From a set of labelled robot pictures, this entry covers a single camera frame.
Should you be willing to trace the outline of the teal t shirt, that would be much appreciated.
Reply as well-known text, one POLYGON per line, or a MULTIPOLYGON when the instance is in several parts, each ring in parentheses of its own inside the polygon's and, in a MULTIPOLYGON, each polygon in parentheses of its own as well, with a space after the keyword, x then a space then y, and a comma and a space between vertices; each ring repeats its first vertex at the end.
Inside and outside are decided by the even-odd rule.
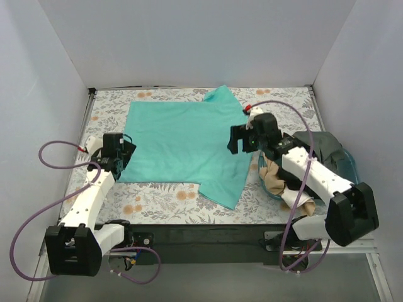
POLYGON ((231 154, 230 128, 247 121, 227 86, 203 101, 130 104, 124 132, 136 149, 120 182, 199 184, 198 192, 230 210, 246 184, 251 154, 231 154))

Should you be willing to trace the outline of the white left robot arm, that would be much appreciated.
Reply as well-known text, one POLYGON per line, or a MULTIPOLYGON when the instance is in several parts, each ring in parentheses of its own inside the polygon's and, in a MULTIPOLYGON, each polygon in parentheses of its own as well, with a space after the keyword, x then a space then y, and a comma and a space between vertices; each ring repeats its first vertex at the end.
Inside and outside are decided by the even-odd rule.
POLYGON ((96 219, 106 195, 119 180, 136 146, 123 133, 89 137, 84 151, 91 156, 83 192, 68 214, 45 232, 50 272, 54 275, 95 276, 102 258, 111 249, 126 252, 133 247, 129 221, 111 220, 99 230, 96 219))

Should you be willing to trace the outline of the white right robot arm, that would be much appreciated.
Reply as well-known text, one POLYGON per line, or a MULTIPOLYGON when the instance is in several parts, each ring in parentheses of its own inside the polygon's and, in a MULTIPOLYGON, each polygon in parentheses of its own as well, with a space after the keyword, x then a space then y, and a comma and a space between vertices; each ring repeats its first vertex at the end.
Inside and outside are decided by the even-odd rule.
POLYGON ((271 113, 252 116, 244 125, 230 128, 227 148, 237 154, 238 142, 246 153, 262 151, 267 159, 280 163, 293 180, 299 180, 327 206, 326 215, 295 219, 285 234, 286 245, 301 249, 308 240, 330 239, 345 247, 379 227, 372 188, 342 178, 315 157, 309 156, 311 143, 284 134, 271 113))

